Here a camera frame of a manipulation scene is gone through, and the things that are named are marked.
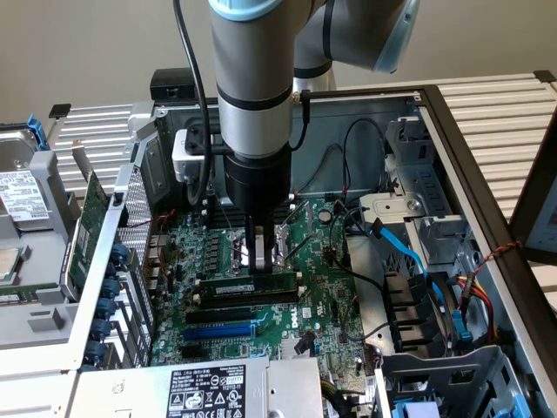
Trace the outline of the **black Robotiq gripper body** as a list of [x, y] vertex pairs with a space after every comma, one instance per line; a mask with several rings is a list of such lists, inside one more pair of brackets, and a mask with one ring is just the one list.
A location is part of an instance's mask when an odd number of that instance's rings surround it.
[[255, 225], [269, 222], [291, 186], [291, 148], [265, 158], [224, 157], [225, 187], [232, 203]]

